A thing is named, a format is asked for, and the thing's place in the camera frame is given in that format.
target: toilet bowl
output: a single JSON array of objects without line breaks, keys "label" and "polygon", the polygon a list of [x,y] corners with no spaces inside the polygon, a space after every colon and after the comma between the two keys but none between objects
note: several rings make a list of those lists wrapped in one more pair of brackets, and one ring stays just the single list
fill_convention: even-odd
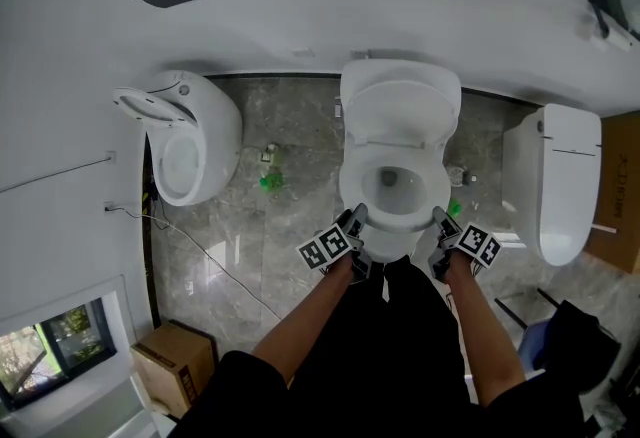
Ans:
[{"label": "toilet bowl", "polygon": [[600,184],[600,118],[549,104],[504,134],[502,206],[522,242],[554,266],[582,251]]},{"label": "toilet bowl", "polygon": [[345,208],[366,204],[364,248],[375,262],[393,262],[415,250],[433,208],[449,204],[442,156],[458,124],[460,80],[426,63],[353,61],[344,68],[340,99],[340,196]]},{"label": "toilet bowl", "polygon": [[117,88],[113,98],[146,128],[158,192],[174,206],[212,198],[238,165],[238,108],[212,82],[191,72],[161,72],[145,89]]}]

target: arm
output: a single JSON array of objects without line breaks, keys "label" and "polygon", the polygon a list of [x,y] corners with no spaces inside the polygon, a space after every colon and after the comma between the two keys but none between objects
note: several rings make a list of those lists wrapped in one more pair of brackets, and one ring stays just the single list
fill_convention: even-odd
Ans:
[{"label": "arm", "polygon": [[352,280],[351,255],[339,259],[311,293],[253,350],[289,383]]},{"label": "arm", "polygon": [[453,252],[444,278],[458,310],[478,400],[486,407],[525,380],[520,359],[472,276],[468,257]]}]

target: smart toilet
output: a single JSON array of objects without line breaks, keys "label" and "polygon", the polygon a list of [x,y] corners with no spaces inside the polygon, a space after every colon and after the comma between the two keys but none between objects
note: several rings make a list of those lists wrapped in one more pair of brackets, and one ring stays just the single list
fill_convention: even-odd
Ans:
[{"label": "smart toilet", "polygon": [[345,208],[366,204],[364,248],[375,262],[393,262],[415,250],[433,208],[449,204],[442,156],[458,124],[460,80],[426,63],[353,61],[342,73],[340,99],[340,196]]},{"label": "smart toilet", "polygon": [[600,184],[600,118],[549,104],[504,134],[502,206],[526,246],[551,265],[584,247]]},{"label": "smart toilet", "polygon": [[182,70],[155,75],[145,90],[117,88],[113,99],[146,127],[158,192],[174,206],[212,198],[238,165],[240,111],[211,81]]}]

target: green object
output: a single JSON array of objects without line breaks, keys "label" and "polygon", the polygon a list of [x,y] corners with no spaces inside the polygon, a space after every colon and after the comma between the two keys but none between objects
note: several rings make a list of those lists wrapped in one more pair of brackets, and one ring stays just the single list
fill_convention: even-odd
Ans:
[{"label": "green object", "polygon": [[282,173],[269,173],[260,179],[260,187],[267,191],[275,191],[284,185],[284,177]]},{"label": "green object", "polygon": [[455,198],[451,198],[451,200],[449,200],[447,214],[449,214],[449,216],[451,216],[452,218],[455,218],[460,214],[460,212],[462,212],[462,205],[460,205],[460,202]]}]

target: marble floor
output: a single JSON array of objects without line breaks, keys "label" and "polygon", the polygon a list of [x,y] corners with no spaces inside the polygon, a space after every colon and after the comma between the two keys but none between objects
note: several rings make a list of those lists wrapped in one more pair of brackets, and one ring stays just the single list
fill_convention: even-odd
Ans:
[{"label": "marble floor", "polygon": [[[344,129],[334,116],[339,80],[331,78],[230,78],[213,82],[238,105],[244,120],[237,172],[218,197],[191,207],[164,204],[166,216],[203,246],[226,270],[278,316],[293,309],[318,281],[294,247],[327,227],[342,210],[337,191]],[[512,101],[463,94],[458,129],[447,144],[445,165],[468,168],[477,177],[454,188],[461,225],[473,221],[493,231],[511,231],[500,199],[502,133],[535,108]],[[269,143],[282,150],[284,187],[264,192],[258,154]],[[214,335],[220,353],[250,351],[277,319],[172,229],[152,227],[152,255],[160,314]],[[414,263],[428,272],[436,230],[418,243]],[[501,298],[526,322],[551,315],[536,288],[568,299],[596,315],[623,344],[614,373],[640,336],[640,277],[626,275],[586,254],[554,268],[526,249],[505,249],[478,282],[517,345],[521,329],[493,303]],[[446,294],[446,286],[435,282]],[[603,384],[583,398],[592,407]]]}]

